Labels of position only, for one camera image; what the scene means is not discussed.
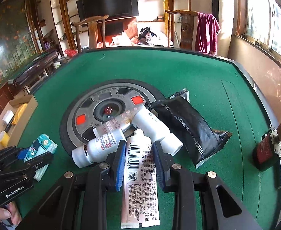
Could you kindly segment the person left hand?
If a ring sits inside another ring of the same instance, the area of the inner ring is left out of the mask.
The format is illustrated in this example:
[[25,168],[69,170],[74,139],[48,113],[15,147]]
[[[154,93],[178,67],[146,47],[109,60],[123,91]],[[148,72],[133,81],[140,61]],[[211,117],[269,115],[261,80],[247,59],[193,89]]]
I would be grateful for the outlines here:
[[7,219],[11,219],[13,225],[18,225],[22,220],[17,204],[14,201],[7,204],[6,208],[0,208],[0,221]]

